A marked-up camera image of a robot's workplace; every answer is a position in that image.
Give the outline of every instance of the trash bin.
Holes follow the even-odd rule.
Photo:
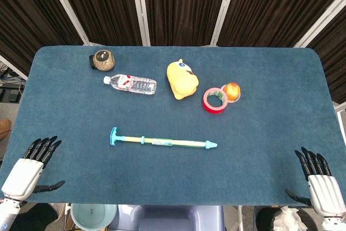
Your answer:
[[[280,208],[272,207],[255,207],[254,208],[254,231],[272,230],[274,217],[281,211]],[[302,209],[297,212],[302,222],[308,228],[308,231],[318,231],[317,226],[312,217]]]
[[[117,213],[117,205],[112,204],[72,204],[71,216],[76,226],[86,231],[98,231],[112,222]]]

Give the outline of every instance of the robot finger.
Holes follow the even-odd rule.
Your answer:
[[[307,197],[300,197],[289,189],[285,189],[285,192],[287,193],[287,195],[289,195],[291,197],[291,199],[293,199],[297,202],[303,203],[307,206],[311,206],[311,200],[308,199]]]
[[[312,151],[309,151],[309,153],[316,163],[317,174],[325,175],[321,161],[317,158],[317,156]]]
[[[47,142],[49,140],[49,138],[45,138],[43,140],[41,140],[34,148],[34,150],[32,151],[32,153],[30,154],[29,159],[34,160],[36,158],[36,155],[38,154],[38,152],[41,150],[42,145]]]
[[[302,152],[304,153],[305,158],[307,159],[308,164],[310,164],[310,168],[311,168],[312,174],[314,174],[314,175],[319,174],[317,172],[317,169],[316,169],[317,165],[316,165],[314,159],[312,158],[311,153],[308,150],[306,150],[304,147],[302,147]]]
[[[33,193],[40,193],[40,192],[51,192],[53,190],[56,190],[60,188],[62,185],[65,184],[65,181],[59,181],[58,183],[47,186],[47,185],[38,185],[34,188]]]
[[[299,158],[299,161],[301,162],[302,169],[305,175],[306,181],[308,181],[308,176],[311,175],[311,167],[310,164],[306,161],[304,155],[302,155],[299,151],[295,150],[294,151]]]
[[[44,166],[43,169],[45,168],[45,166],[47,165],[47,163],[49,162],[50,158],[52,157],[52,154],[54,153],[55,149],[61,144],[61,140],[55,142],[54,144],[52,144],[49,148],[48,151],[46,152],[46,154],[43,156],[43,158],[41,159],[41,162],[43,162]]]
[[[330,169],[329,169],[329,166],[328,166],[328,163],[327,163],[326,159],[321,154],[317,154],[317,158],[322,163],[325,174],[327,176],[331,176],[331,172],[330,172]]]
[[[37,139],[37,140],[35,140],[35,141],[32,142],[32,144],[29,146],[29,148],[26,150],[26,152],[25,152],[25,154],[24,154],[24,156],[23,156],[24,159],[28,159],[28,158],[29,158],[29,156],[30,156],[32,150],[35,148],[35,146],[36,146],[40,141],[41,141],[41,138],[39,138],[39,139]]]
[[[57,139],[57,136],[53,136],[51,139],[49,139],[47,142],[45,142],[43,144],[43,147],[41,149],[41,151],[39,151],[39,153],[37,154],[35,160],[36,161],[41,161],[41,159],[43,158],[43,156],[46,154],[48,148],[50,147],[50,145]]]

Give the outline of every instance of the toy syringe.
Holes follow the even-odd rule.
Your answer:
[[[214,148],[217,147],[217,143],[210,141],[197,142],[197,141],[185,141],[185,140],[172,140],[172,139],[163,139],[163,138],[146,138],[142,137],[131,137],[131,136],[117,136],[117,128],[113,127],[110,132],[110,144],[115,146],[116,141],[124,142],[137,142],[141,144],[150,143],[157,146],[187,146],[195,148]]]

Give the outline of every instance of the roll of tape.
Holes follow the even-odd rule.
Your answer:
[[[209,104],[208,97],[211,95],[217,96],[222,101],[222,105],[219,107],[213,107],[211,104]],[[209,113],[219,114],[225,109],[227,104],[228,104],[227,94],[222,89],[211,88],[211,89],[208,89],[203,95],[202,105],[204,109]]]

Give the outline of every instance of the light blue bucket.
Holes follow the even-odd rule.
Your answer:
[[[71,216],[79,228],[85,231],[99,231],[108,226],[117,213],[112,204],[71,204]]]

